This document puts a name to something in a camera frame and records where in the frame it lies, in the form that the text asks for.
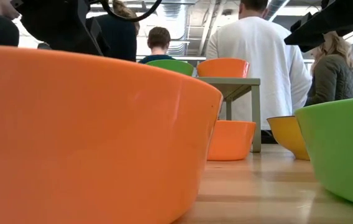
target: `green jacket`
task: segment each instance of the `green jacket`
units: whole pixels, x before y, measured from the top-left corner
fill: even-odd
[[[320,59],[313,70],[305,106],[353,98],[353,71],[338,54]]]

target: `brown hair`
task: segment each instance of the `brown hair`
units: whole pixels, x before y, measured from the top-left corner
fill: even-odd
[[[120,0],[112,0],[112,5],[113,5],[113,11],[116,15],[122,16],[125,18],[134,18],[137,17],[137,14],[128,8],[122,1]],[[138,35],[140,25],[139,22],[135,22],[135,32]]]
[[[312,64],[312,71],[320,59],[331,54],[338,54],[342,56],[345,59],[346,64],[348,64],[348,67],[353,71],[353,54],[351,44],[344,40],[344,38],[338,36],[337,32],[329,32],[325,34],[325,37],[325,43],[314,49],[314,63]]]
[[[268,0],[240,0],[240,4],[244,4],[248,10],[263,12],[268,6]]]
[[[162,49],[167,48],[170,45],[171,35],[166,28],[154,27],[150,30],[147,39],[147,45],[149,48],[161,47]]]

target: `small table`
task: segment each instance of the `small table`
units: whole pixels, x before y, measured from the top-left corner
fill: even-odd
[[[252,121],[257,123],[254,134],[252,152],[261,152],[261,112],[259,78],[209,78],[200,77],[199,80],[217,88],[226,102],[226,119],[232,120],[232,102],[251,91]]]

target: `yellow bowl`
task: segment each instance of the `yellow bowl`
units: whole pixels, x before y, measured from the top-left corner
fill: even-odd
[[[277,143],[291,151],[296,159],[310,160],[295,116],[268,118]]]

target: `table surface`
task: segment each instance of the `table surface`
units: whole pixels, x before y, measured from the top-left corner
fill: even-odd
[[[259,78],[210,78],[210,77],[199,77],[201,81],[209,83],[210,85],[217,88],[222,95],[224,100],[232,99],[236,100],[242,95],[251,91],[251,86],[260,85]]]
[[[310,161],[278,145],[208,162],[191,210],[174,224],[353,224],[353,203],[324,189]]]

